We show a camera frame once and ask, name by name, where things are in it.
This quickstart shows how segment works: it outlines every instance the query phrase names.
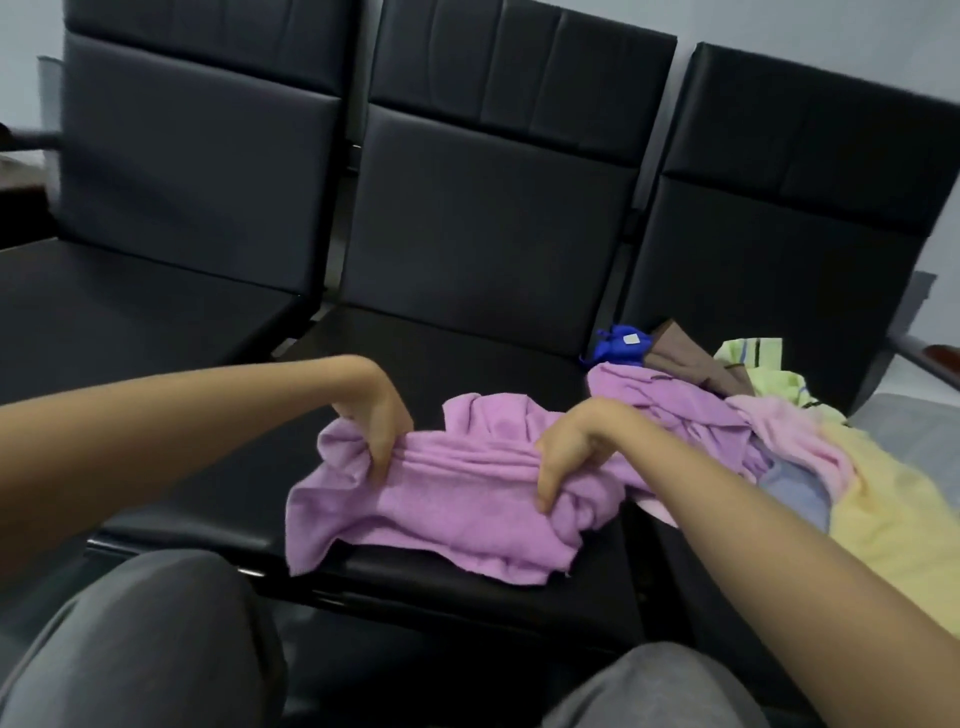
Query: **hand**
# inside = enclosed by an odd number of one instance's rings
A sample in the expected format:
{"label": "hand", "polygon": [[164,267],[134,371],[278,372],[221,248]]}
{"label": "hand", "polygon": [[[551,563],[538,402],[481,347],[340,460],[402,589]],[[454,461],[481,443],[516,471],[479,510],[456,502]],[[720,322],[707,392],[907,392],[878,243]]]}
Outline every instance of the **hand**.
{"label": "hand", "polygon": [[396,438],[411,432],[414,421],[387,374],[369,359],[356,357],[356,394],[334,402],[341,417],[353,420],[370,448],[370,481],[382,485],[390,469]]}
{"label": "hand", "polygon": [[582,401],[549,426],[537,441],[540,476],[537,479],[537,510],[549,513],[564,480],[587,466],[599,468],[613,455],[614,447],[597,433],[596,423],[617,402],[593,398]]}

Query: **armrest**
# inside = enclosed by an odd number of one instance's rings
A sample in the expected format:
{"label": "armrest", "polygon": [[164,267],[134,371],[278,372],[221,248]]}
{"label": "armrest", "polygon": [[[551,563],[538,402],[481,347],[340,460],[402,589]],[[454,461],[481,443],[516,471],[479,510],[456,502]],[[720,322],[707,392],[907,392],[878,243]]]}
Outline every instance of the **armrest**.
{"label": "armrest", "polygon": [[897,353],[904,359],[913,362],[928,374],[936,376],[942,382],[960,392],[960,375],[924,353],[927,344],[916,336],[910,334],[887,336],[886,346],[893,353]]}
{"label": "armrest", "polygon": [[60,132],[49,132],[43,129],[11,129],[5,124],[0,124],[0,152],[59,148]]}

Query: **brown cloth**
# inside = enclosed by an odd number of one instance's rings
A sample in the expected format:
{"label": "brown cloth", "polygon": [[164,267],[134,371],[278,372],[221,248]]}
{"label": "brown cloth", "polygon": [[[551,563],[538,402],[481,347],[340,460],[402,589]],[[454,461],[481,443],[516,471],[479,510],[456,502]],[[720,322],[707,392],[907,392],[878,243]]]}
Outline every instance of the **brown cloth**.
{"label": "brown cloth", "polygon": [[658,327],[651,338],[654,343],[643,357],[643,366],[696,384],[720,397],[754,394],[742,364],[717,361],[687,336],[676,321]]}

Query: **gray pants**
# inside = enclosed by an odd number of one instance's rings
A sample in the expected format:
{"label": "gray pants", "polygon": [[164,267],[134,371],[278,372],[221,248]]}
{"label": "gray pants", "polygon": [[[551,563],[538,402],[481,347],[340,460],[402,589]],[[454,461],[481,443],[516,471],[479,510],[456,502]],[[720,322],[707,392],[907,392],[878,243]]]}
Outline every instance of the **gray pants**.
{"label": "gray pants", "polygon": [[[273,725],[285,678],[276,630],[246,580],[214,554],[161,551],[117,567],[57,613],[0,691],[0,728]],[[668,643],[625,655],[543,722],[765,725],[728,671]]]}

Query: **yellow towel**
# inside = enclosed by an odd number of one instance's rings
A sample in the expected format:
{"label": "yellow towel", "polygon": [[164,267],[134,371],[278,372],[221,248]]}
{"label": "yellow towel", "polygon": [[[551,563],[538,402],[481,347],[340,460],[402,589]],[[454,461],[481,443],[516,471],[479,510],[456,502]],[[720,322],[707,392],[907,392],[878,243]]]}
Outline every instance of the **yellow towel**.
{"label": "yellow towel", "polygon": [[960,637],[960,520],[926,475],[865,432],[824,423],[856,475],[830,512],[830,536]]}
{"label": "yellow towel", "polygon": [[813,397],[802,376],[780,368],[783,359],[782,339],[732,339],[725,341],[713,358],[745,366],[758,397],[781,397],[801,409],[818,412],[822,422],[847,421],[843,412]]}

